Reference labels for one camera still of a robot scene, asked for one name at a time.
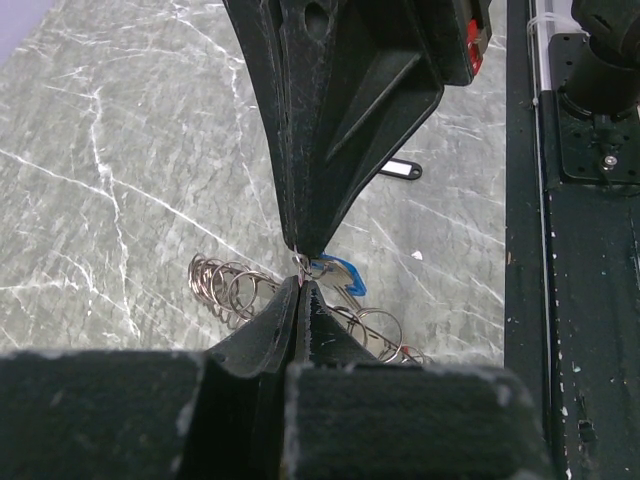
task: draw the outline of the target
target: white paint speck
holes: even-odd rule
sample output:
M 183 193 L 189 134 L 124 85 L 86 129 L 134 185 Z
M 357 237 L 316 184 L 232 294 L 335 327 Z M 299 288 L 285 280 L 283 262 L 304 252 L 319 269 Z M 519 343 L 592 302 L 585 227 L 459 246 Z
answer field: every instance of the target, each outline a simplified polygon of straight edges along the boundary
M 50 406 L 50 407 L 55 407 L 55 406 L 57 406 L 57 405 L 60 403 L 60 401 L 62 400 L 62 397 L 63 397 L 63 396 L 64 396 L 64 391 L 63 391 L 63 390 L 58 391 L 58 392 L 53 396 L 53 398 L 51 399 L 51 402 L 49 403 L 49 406 Z
M 176 429 L 178 430 L 178 436 L 184 437 L 189 432 L 191 426 L 191 419 L 193 418 L 193 411 L 195 409 L 196 399 L 193 398 L 186 403 L 184 407 L 178 413 L 176 419 Z
M 59 358 L 64 357 L 67 353 L 62 350 L 40 350 L 36 352 L 42 358 L 46 358 L 47 360 L 58 360 Z
M 176 473 L 178 470 L 180 470 L 181 464 L 182 464 L 182 455 L 176 455 L 175 457 L 173 457 L 173 460 L 171 460 L 171 471 L 173 473 Z
M 506 385 L 498 385 L 496 392 L 498 394 L 498 405 L 501 407 L 509 406 L 509 401 L 511 400 L 511 389 Z

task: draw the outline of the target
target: metal wire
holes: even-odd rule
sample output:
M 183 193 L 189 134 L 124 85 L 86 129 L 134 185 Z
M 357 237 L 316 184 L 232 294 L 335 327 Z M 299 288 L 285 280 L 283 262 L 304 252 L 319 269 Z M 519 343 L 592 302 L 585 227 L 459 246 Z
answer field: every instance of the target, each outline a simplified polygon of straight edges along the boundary
M 301 281 L 305 277 L 320 279 L 327 273 L 326 268 L 319 276 L 313 277 L 305 261 L 299 255 L 294 257 L 299 267 Z M 191 260 L 188 269 L 189 288 L 195 297 L 206 305 L 211 313 L 230 330 L 236 330 L 251 321 L 256 312 L 259 298 L 269 300 L 280 284 L 257 270 L 238 262 L 223 262 L 215 258 L 206 258 L 197 254 Z M 343 289 L 336 288 L 349 306 L 329 306 L 336 315 L 342 316 L 347 323 L 347 332 L 354 334 L 355 328 L 362 329 L 362 345 L 367 348 L 371 339 L 381 340 L 384 349 L 378 359 L 384 363 L 425 364 L 430 359 L 415 347 L 404 345 L 404 331 L 400 321 L 389 312 L 380 308 L 362 308 L 360 304 Z M 399 341 L 393 342 L 380 332 L 365 325 L 364 319 L 373 314 L 390 318 L 399 332 Z

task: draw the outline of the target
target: metal ring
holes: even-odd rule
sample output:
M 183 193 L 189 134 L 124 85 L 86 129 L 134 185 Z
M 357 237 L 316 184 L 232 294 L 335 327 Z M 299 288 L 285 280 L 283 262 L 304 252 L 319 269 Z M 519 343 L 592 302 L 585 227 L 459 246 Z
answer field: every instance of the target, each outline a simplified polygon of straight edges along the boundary
M 233 312 L 238 315 L 239 317 L 241 317 L 243 320 L 251 320 L 251 316 L 245 316 L 245 312 L 255 303 L 256 299 L 258 298 L 258 280 L 256 279 L 269 279 L 269 277 L 267 277 L 266 275 L 263 275 L 260 272 L 256 272 L 253 270 L 248 270 L 246 272 L 242 272 L 239 275 L 236 275 L 235 277 L 233 277 L 233 280 L 231 280 L 231 282 L 229 283 L 229 290 L 231 291 L 233 289 L 234 285 L 237 285 L 237 290 L 239 292 L 240 290 L 240 279 L 243 277 L 250 277 L 251 278 L 251 283 L 253 285 L 253 293 L 251 295 L 251 300 L 249 300 L 249 303 L 247 303 L 247 305 L 242 305 L 242 303 L 240 302 L 240 299 L 238 296 L 236 296 L 236 300 L 238 302 L 238 306 L 242 307 L 240 309 L 237 309 L 235 304 L 233 303 L 233 300 L 230 299 L 229 301 L 229 305 L 231 306 L 231 309 L 233 310 Z
M 337 312 L 339 314 L 348 314 L 351 316 L 351 319 L 353 320 L 354 323 L 357 323 L 358 325 L 360 325 L 362 327 L 362 332 L 363 332 L 363 339 L 362 339 L 362 346 L 364 348 L 367 348 L 367 345 L 369 344 L 369 333 L 367 332 L 367 327 L 366 325 L 362 322 L 362 320 L 360 319 L 360 317 L 358 317 L 358 315 L 356 315 L 351 309 L 347 308 L 347 307 L 329 307 L 329 310 L 333 310 L 334 312 Z
M 415 357 L 413 357 L 409 353 L 405 353 L 404 349 L 407 349 L 408 351 L 413 350 L 414 352 L 416 352 L 418 354 L 418 357 L 422 359 L 422 363 L 420 363 L 421 365 L 426 365 L 427 361 L 433 363 L 433 360 L 428 359 L 427 356 L 422 351 L 418 350 L 416 347 L 412 347 L 411 345 L 404 345 L 402 349 L 403 349 L 402 355 L 404 355 L 405 357 L 405 360 L 403 360 L 402 363 L 404 363 L 406 360 L 412 360 L 416 363 L 420 363 L 415 359 Z
M 357 315 L 358 317 L 360 317 L 361 319 L 364 319 L 364 317 L 366 317 L 367 315 L 371 315 L 372 313 L 380 313 L 383 315 L 387 315 L 388 317 L 390 317 L 398 326 L 398 330 L 400 332 L 400 341 L 397 344 L 397 348 L 396 351 L 394 352 L 394 354 L 386 359 L 386 360 L 382 360 L 382 358 L 379 358 L 381 362 L 383 363 L 389 363 L 391 361 L 393 361 L 394 359 L 396 359 L 398 357 L 398 355 L 400 355 L 400 351 L 402 350 L 402 344 L 404 343 L 404 330 L 402 328 L 402 325 L 400 325 L 400 322 L 398 321 L 398 319 L 396 317 L 394 317 L 393 315 L 391 315 L 389 312 L 387 312 L 386 310 L 382 310 L 381 308 L 363 308 L 362 310 L 360 310 Z
M 210 289 L 209 289 L 209 293 L 211 294 L 211 296 L 213 297 L 214 301 L 224 310 L 226 310 L 227 312 L 233 312 L 233 308 L 231 308 L 230 305 L 230 298 L 229 295 L 231 293 L 231 289 L 229 288 L 229 285 L 227 285 L 225 279 L 224 279 L 224 270 L 226 269 L 229 272 L 232 272 L 232 266 L 233 265 L 238 265 L 240 266 L 241 270 L 245 270 L 245 271 L 249 271 L 249 268 L 245 265 L 243 265 L 242 263 L 239 262 L 226 262 L 223 263 L 222 265 L 219 265 L 218 268 L 216 268 L 213 271 L 212 274 L 212 280 L 211 280 L 211 285 L 210 285 Z M 221 295 L 223 296 L 222 301 L 220 300 L 220 298 L 218 298 L 218 293 L 215 291 L 215 288 L 213 288 L 215 286 L 215 278 L 217 275 L 220 275 L 220 279 L 221 279 L 221 285 L 222 285 L 222 292 Z

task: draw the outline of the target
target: red component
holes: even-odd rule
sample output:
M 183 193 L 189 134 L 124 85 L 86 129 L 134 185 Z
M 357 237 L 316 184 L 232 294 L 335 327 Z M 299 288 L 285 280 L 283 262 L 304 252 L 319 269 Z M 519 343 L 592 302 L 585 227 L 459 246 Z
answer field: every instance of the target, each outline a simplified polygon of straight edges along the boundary
M 483 60 L 480 47 L 475 43 L 478 38 L 478 33 L 478 22 L 475 18 L 472 18 L 469 25 L 467 25 L 467 48 L 469 49 L 469 58 L 471 59 L 474 76 L 480 71 Z

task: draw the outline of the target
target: bolt head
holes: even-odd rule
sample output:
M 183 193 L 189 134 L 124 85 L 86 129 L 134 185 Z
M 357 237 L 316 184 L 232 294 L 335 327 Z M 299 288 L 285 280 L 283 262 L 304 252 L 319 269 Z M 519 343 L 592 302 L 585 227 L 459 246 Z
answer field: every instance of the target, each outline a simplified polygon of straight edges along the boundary
M 602 161 L 602 163 L 605 168 L 612 169 L 618 164 L 618 159 L 613 155 L 607 155 L 606 157 L 604 157 L 604 160 Z

